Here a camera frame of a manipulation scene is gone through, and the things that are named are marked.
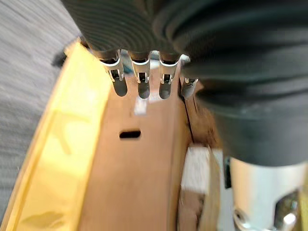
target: cardboard box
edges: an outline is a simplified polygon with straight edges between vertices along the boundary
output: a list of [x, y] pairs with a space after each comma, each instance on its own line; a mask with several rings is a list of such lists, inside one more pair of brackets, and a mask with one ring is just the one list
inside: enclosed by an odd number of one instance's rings
[[[151, 71], [149, 99], [138, 97], [134, 77], [127, 78], [125, 97], [109, 96], [78, 230], [176, 230], [180, 179], [191, 142], [178, 73], [167, 100], [158, 97], [158, 70]], [[125, 138], [138, 131], [139, 137]]]

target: robotic hand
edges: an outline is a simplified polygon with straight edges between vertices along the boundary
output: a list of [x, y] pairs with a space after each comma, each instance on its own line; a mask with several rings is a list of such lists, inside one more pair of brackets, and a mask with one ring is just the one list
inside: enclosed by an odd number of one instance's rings
[[163, 99], [180, 54], [188, 55], [182, 92], [191, 94], [197, 79], [204, 86], [197, 97], [213, 112], [230, 158], [236, 227], [292, 229], [308, 159], [307, 1], [62, 1], [119, 96], [127, 93], [121, 49], [142, 98], [151, 51], [160, 52]]

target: silver metal part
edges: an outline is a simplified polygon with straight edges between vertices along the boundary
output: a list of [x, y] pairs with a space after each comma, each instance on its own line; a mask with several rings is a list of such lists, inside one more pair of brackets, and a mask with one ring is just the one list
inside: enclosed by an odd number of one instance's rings
[[[304, 185], [306, 163], [264, 167], [231, 158], [234, 223], [242, 231], [270, 231], [274, 226], [276, 203]], [[283, 218], [280, 231], [295, 225], [293, 213]]]
[[107, 64], [107, 63], [104, 63], [102, 60], [101, 60], [101, 63], [103, 64], [104, 68], [105, 68], [105, 71], [107, 72], [107, 74], [109, 74], [110, 76], [110, 79], [115, 82], [115, 78], [119, 78], [120, 81], [123, 80], [124, 78], [124, 68], [123, 68], [123, 64], [122, 64], [122, 61], [121, 61], [121, 56], [120, 56], [120, 52], [118, 51], [118, 59], [115, 63], [113, 64]]
[[149, 82], [150, 79], [150, 59], [148, 59], [147, 61], [143, 62], [143, 63], [138, 63], [135, 61], [131, 61], [133, 69], [134, 69], [134, 73], [137, 79], [138, 83], [141, 83], [143, 80], [140, 77], [140, 73], [145, 73], [145, 83]]
[[170, 79], [168, 81], [168, 84], [172, 83], [175, 71], [177, 69], [177, 65], [178, 65], [177, 61], [174, 64], [165, 64], [161, 60], [159, 60], [159, 73], [160, 73], [161, 84], [165, 83], [166, 75], [170, 75]]

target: yellow tape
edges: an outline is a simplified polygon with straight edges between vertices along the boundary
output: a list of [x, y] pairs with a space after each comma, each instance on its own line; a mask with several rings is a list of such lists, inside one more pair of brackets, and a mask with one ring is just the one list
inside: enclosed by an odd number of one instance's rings
[[111, 80], [79, 43], [67, 58], [16, 181], [1, 231], [74, 231]]

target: metal bracket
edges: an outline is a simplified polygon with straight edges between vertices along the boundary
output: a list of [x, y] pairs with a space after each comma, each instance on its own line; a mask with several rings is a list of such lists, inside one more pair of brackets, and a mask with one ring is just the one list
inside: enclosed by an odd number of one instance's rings
[[103, 64], [106, 73], [110, 76], [110, 79], [115, 82], [116, 79], [119, 79], [120, 81], [124, 78], [124, 68], [120, 56], [120, 52], [118, 52], [118, 59], [113, 64], [107, 64], [104, 63], [103, 60], [101, 60], [101, 63]]
[[143, 63], [138, 63], [136, 61], [131, 61], [134, 73], [138, 83], [145, 82], [148, 83], [150, 79], [150, 59]]
[[178, 62], [176, 61], [174, 64], [165, 64], [159, 60], [159, 72], [160, 72], [160, 82], [161, 84], [172, 83], [174, 78], [175, 71], [177, 69]]

